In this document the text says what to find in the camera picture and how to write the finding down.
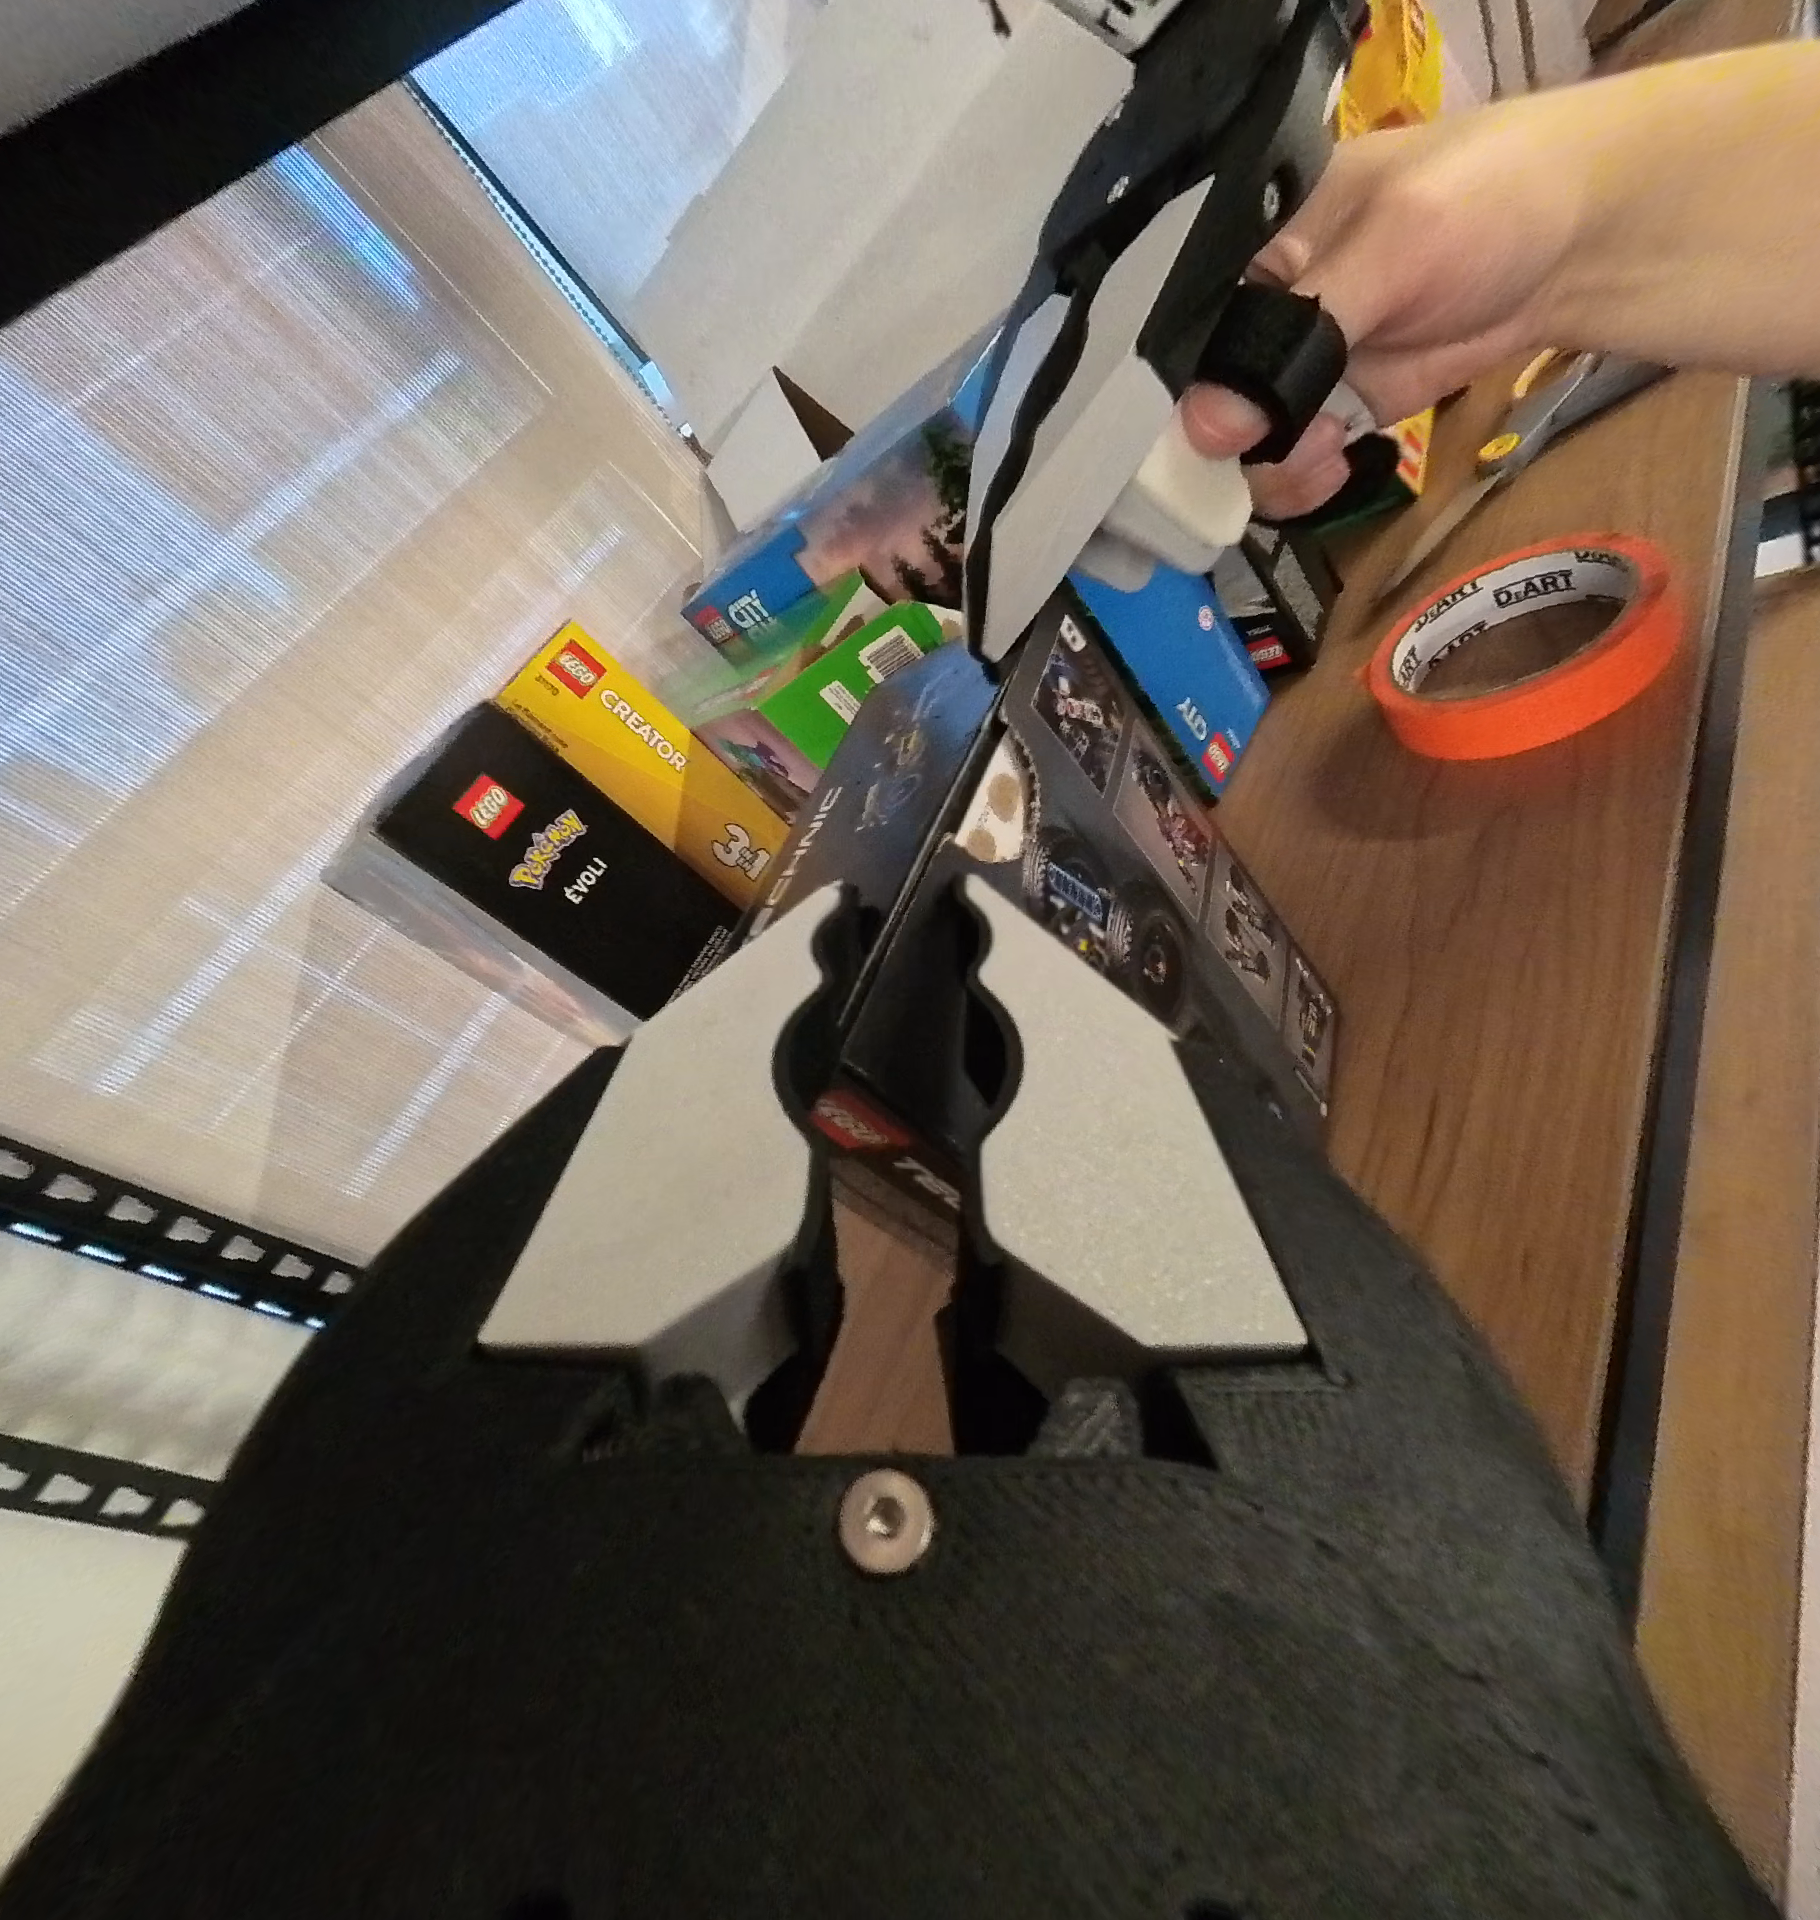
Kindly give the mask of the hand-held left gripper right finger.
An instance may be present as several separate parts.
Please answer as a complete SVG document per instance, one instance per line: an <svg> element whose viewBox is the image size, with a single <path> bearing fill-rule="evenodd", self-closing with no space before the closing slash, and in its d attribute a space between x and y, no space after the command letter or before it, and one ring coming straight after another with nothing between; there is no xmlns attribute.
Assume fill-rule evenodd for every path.
<svg viewBox="0 0 1820 1920"><path fill-rule="evenodd" d="M1306 1327L1166 1025L980 874L968 996L1012 1060L977 1151L994 1349L1031 1387L1303 1361Z"/></svg>

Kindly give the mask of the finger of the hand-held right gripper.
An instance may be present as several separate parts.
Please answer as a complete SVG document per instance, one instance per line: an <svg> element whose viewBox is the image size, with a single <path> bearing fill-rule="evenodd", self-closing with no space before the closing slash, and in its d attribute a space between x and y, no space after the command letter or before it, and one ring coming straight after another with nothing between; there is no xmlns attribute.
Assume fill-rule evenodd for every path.
<svg viewBox="0 0 1820 1920"><path fill-rule="evenodd" d="M1057 374L1050 367L1071 319L1071 294L1031 285L987 356L963 529L963 639L980 663L998 663L1006 653L1006 642L988 634L994 529L1024 477L1035 418L1052 404Z"/></svg>
<svg viewBox="0 0 1820 1920"><path fill-rule="evenodd" d="M1169 374L1139 353L1210 189L1211 176L1169 201L1094 290L1075 294L1052 404L994 529L988 634L1006 642L1002 660L1105 524L1142 555L1100 565L1118 589L1139 589L1150 561L1204 575L1227 549L1227 465L1184 445Z"/></svg>

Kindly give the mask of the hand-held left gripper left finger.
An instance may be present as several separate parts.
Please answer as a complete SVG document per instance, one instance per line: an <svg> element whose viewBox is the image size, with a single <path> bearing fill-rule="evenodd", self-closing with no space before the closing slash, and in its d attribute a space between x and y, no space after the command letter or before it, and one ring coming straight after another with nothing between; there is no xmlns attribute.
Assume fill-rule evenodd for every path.
<svg viewBox="0 0 1820 1920"><path fill-rule="evenodd" d="M834 882L637 1025L483 1349L616 1361L653 1387L819 1381L845 1288L811 1106L857 961L861 909Z"/></svg>

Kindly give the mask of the grey black vehicle toy box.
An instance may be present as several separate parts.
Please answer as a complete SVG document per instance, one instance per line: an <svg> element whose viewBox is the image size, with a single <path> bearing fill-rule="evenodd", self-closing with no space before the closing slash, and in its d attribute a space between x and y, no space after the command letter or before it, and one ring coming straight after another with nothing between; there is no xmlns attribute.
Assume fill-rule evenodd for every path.
<svg viewBox="0 0 1820 1920"><path fill-rule="evenodd" d="M935 1219L960 1212L963 1151L988 1119L987 1043L941 1003L947 894L966 871L1175 1043L1234 1060L1273 1113L1327 1133L1334 996L1223 841L1203 780L1234 773L1265 692L1189 591L1175 639L1204 664L1204 705L1155 701L1096 623L1118 609L1108 589L1065 585L996 673L941 644L889 680L756 888L750 936L850 888L861 961L811 1120Z"/></svg>

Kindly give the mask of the orange tape roll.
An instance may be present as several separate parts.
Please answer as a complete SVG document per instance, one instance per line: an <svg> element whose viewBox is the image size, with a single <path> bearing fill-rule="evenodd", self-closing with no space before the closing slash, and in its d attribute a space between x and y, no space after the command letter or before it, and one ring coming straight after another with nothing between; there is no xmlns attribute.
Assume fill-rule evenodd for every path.
<svg viewBox="0 0 1820 1920"><path fill-rule="evenodd" d="M1608 605L1615 623L1569 660L1464 698L1426 692L1434 664L1469 642L1486 642L1519 618L1580 605ZM1508 761L1635 705L1664 680L1683 634L1664 547L1642 537L1580 533L1569 545L1540 540L1499 555L1451 576L1387 628L1359 682L1402 751L1441 763Z"/></svg>

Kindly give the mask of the person's right forearm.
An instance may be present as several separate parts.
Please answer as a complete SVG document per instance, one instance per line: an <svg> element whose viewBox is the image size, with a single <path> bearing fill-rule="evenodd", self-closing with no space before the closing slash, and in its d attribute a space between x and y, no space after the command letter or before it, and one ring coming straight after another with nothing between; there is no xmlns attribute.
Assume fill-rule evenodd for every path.
<svg viewBox="0 0 1820 1920"><path fill-rule="evenodd" d="M1528 102L1564 225L1540 348L1820 382L1820 36Z"/></svg>

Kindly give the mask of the person's right hand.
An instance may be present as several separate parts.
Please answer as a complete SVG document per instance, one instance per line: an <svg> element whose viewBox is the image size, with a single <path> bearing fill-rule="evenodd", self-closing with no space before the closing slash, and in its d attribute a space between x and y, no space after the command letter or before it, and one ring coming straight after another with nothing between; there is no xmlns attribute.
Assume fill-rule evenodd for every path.
<svg viewBox="0 0 1820 1920"><path fill-rule="evenodd" d="M1596 98L1559 87L1337 148L1245 285L1317 302L1354 401L1395 425L1515 356L1596 348L1577 269Z"/></svg>

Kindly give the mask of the small yellow toy box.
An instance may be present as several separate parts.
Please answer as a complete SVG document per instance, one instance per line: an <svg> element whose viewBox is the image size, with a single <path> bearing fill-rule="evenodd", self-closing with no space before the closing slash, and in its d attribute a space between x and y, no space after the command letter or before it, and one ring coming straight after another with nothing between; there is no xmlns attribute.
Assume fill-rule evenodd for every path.
<svg viewBox="0 0 1820 1920"><path fill-rule="evenodd" d="M1446 111L1446 45L1426 4L1366 4L1337 92L1337 140L1429 126Z"/></svg>

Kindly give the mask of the blue toy box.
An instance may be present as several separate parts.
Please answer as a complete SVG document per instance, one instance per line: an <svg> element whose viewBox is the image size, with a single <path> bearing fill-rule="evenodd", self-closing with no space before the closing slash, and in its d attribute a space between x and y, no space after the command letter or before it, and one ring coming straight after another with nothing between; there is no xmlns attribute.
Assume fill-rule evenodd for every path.
<svg viewBox="0 0 1820 1920"><path fill-rule="evenodd" d="M1068 589L1094 615L1204 804L1218 804L1270 712L1270 688L1203 575L1150 565L1139 589L1076 566Z"/></svg>
<svg viewBox="0 0 1820 1920"><path fill-rule="evenodd" d="M960 611L977 423L968 391L870 423L682 599L714 650L857 575L884 605Z"/></svg>

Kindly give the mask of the small black toy box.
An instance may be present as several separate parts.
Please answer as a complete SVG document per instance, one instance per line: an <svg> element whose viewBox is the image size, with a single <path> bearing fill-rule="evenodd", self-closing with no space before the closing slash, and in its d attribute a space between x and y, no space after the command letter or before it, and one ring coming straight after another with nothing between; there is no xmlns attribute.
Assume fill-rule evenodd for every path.
<svg viewBox="0 0 1820 1920"><path fill-rule="evenodd" d="M1340 575L1313 528L1252 521L1239 540L1252 589L1239 589L1234 623L1252 664L1275 680L1306 673L1329 628Z"/></svg>

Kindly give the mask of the yellow green toy box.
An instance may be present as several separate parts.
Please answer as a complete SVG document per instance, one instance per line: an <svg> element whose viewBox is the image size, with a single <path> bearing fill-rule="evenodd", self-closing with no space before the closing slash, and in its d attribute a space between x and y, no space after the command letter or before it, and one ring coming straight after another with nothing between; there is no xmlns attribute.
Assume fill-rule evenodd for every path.
<svg viewBox="0 0 1820 1920"><path fill-rule="evenodd" d="M1372 430L1348 445L1348 482L1327 501L1325 524L1348 528L1422 501L1438 408Z"/></svg>

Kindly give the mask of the black toy box fox picture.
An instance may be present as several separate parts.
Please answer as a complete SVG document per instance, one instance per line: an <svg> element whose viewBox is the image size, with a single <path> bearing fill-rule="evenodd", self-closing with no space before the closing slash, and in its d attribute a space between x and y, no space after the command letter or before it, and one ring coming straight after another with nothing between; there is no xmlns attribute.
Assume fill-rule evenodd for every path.
<svg viewBox="0 0 1820 1920"><path fill-rule="evenodd" d="M466 710L366 811L323 886L588 1047L726 959L741 912L502 710Z"/></svg>

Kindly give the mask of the grey yellow scissors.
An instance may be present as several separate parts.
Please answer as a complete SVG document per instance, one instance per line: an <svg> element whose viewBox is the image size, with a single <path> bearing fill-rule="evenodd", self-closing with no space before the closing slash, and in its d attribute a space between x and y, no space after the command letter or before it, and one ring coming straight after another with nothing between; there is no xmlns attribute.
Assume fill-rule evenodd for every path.
<svg viewBox="0 0 1820 1920"><path fill-rule="evenodd" d="M1670 380L1675 367L1620 356L1559 353L1535 356L1508 390L1499 430L1478 445L1469 482L1417 533L1402 565L1379 589L1380 609L1492 493L1528 468L1548 445L1572 435L1628 400Z"/></svg>

